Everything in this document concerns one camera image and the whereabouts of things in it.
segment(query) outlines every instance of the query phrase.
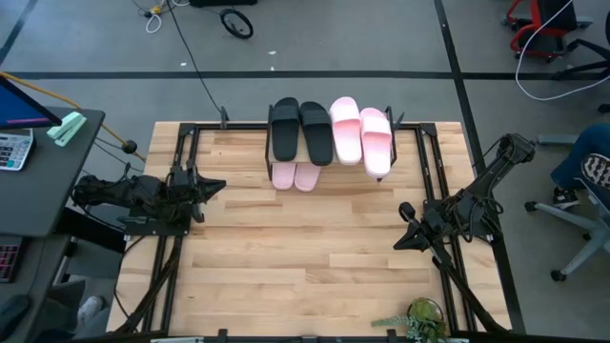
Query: green plant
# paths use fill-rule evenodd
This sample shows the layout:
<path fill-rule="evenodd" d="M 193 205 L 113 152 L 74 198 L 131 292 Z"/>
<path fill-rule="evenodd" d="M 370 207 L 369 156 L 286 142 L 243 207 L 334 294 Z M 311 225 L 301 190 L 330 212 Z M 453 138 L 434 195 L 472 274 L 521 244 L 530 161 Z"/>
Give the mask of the green plant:
<path fill-rule="evenodd" d="M 407 315 L 398 315 L 376 320 L 372 326 L 406 326 L 407 338 L 424 343 L 438 343 L 446 337 L 446 325 L 438 305 L 426 298 L 418 298 L 411 303 Z"/>

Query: slide sandal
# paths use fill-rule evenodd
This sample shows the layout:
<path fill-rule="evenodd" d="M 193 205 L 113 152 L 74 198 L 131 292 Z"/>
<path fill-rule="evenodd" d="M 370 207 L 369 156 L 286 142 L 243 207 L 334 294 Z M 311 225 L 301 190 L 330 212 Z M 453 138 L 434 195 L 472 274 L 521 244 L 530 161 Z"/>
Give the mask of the slide sandal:
<path fill-rule="evenodd" d="M 308 101 L 301 104 L 299 114 L 309 158 L 316 166 L 333 162 L 333 126 L 331 117 L 322 105 Z"/>
<path fill-rule="evenodd" d="M 278 161 L 292 161 L 298 145 L 298 102 L 283 98 L 271 110 L 271 138 Z"/>
<path fill-rule="evenodd" d="M 392 129 L 390 122 L 377 109 L 364 109 L 360 113 L 362 121 L 362 150 L 366 173 L 381 178 L 390 173 L 390 150 L 392 149 Z"/>
<path fill-rule="evenodd" d="M 356 101 L 349 96 L 337 99 L 331 106 L 336 157 L 344 165 L 354 165 L 362 158 L 360 147 L 360 114 Z"/>
<path fill-rule="evenodd" d="M 311 163 L 299 163 L 296 166 L 295 187 L 301 192 L 313 191 L 321 171 L 321 167 Z"/>
<path fill-rule="evenodd" d="M 272 183 L 276 190 L 286 191 L 295 182 L 296 163 L 273 163 Z"/>

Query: desk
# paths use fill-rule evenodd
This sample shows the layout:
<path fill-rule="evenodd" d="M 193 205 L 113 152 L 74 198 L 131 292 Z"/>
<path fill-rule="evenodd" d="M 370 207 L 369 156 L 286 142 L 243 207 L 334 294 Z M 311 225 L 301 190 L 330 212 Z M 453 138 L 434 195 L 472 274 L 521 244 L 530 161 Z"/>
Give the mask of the desk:
<path fill-rule="evenodd" d="M 156 123 L 145 174 L 166 176 L 178 127 Z M 437 130 L 453 193 L 473 180 L 470 158 L 459 123 L 437 123 Z M 371 321 L 405 314 L 417 297 L 432 298 L 444 310 L 431 254 L 392 249 L 406 232 L 398 204 L 408 200 L 420 215 L 426 198 L 414 133 L 396 132 L 398 159 L 382 182 L 361 164 L 331 165 L 311 193 L 273 188 L 265 137 L 265 131 L 200 135 L 199 173 L 227 180 L 227 187 L 203 207 L 206 222 L 193 222 L 184 239 L 170 335 L 216 336 L 228 329 L 230 336 L 383 336 L 385 328 L 371 328 Z M 123 261 L 116 289 L 128 312 L 149 287 L 156 242 L 145 238 Z M 477 241 L 461 247 L 473 291 L 510 327 L 492 249 Z M 456 290 L 454 297 L 465 329 Z M 153 329 L 162 307 L 156 308 Z M 113 304 L 108 330 L 124 321 Z"/>
<path fill-rule="evenodd" d="M 48 109 L 60 118 L 73 111 L 65 108 Z M 0 172 L 3 194 L 0 204 L 3 222 L 0 231 L 3 234 L 26 232 L 35 236 L 22 256 L 14 283 L 0 284 L 0 303 L 14 294 L 22 293 L 27 293 L 32 301 L 28 313 L 7 342 L 24 343 L 35 338 L 31 335 L 31 328 L 70 243 L 69 233 L 83 236 L 74 230 L 74 223 L 78 221 L 82 224 L 80 229 L 83 231 L 108 230 L 65 209 L 72 186 L 104 119 L 102 111 L 81 110 L 80 113 L 88 120 L 65 148 L 56 146 L 47 137 L 46 128 L 35 129 L 37 147 L 29 157 L 26 168 L 22 171 Z M 122 237 L 117 237 L 117 232 L 114 233 L 113 238 Z"/>

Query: wooden table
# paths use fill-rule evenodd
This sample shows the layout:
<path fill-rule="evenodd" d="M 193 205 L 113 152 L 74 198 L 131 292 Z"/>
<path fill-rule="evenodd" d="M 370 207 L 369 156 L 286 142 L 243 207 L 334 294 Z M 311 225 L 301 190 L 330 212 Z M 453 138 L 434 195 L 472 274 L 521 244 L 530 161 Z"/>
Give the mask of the wooden table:
<path fill-rule="evenodd" d="M 156 123 L 145 174 L 166 176 L 178 126 Z M 437 123 L 437 130 L 454 193 L 472 182 L 471 161 L 459 123 Z M 231 336 L 380 336 L 386 328 L 372 328 L 371 321 L 405 314 L 417 297 L 434 299 L 444 310 L 432 255 L 392 249 L 406 232 L 398 204 L 411 202 L 421 216 L 426 196 L 411 131 L 396 132 L 398 160 L 382 182 L 368 176 L 362 164 L 333 164 L 311 193 L 274 189 L 265 167 L 265 136 L 265 131 L 200 136 L 199 172 L 227 180 L 227 187 L 203 207 L 206 222 L 193 222 L 184 240 L 170 334 L 217 335 L 218 329 L 228 329 Z M 432 163 L 427 139 L 426 144 Z M 128 312 L 149 287 L 156 241 L 145 238 L 123 261 L 116 289 Z M 474 293 L 510 327 L 491 247 L 477 240 L 461 247 Z M 465 329 L 455 287 L 454 297 Z M 124 320 L 113 304 L 108 329 Z"/>

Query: pink slide sandal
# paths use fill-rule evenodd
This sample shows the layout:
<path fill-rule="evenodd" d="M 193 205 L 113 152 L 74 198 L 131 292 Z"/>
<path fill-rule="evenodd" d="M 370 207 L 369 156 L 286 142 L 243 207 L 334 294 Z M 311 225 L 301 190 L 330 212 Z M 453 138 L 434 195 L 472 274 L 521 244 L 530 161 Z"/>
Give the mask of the pink slide sandal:
<path fill-rule="evenodd" d="M 381 111 L 371 108 L 362 110 L 360 120 L 366 173 L 375 178 L 384 177 L 390 173 L 390 122 Z"/>
<path fill-rule="evenodd" d="M 336 156 L 341 164 L 351 166 L 360 162 L 360 115 L 356 101 L 344 96 L 337 99 L 329 111 L 333 121 Z"/>
<path fill-rule="evenodd" d="M 313 163 L 299 163 L 296 166 L 295 187 L 301 192 L 311 192 L 315 188 L 321 167 Z"/>
<path fill-rule="evenodd" d="M 286 191 L 295 182 L 296 163 L 278 162 L 272 165 L 272 183 L 276 190 Z"/>

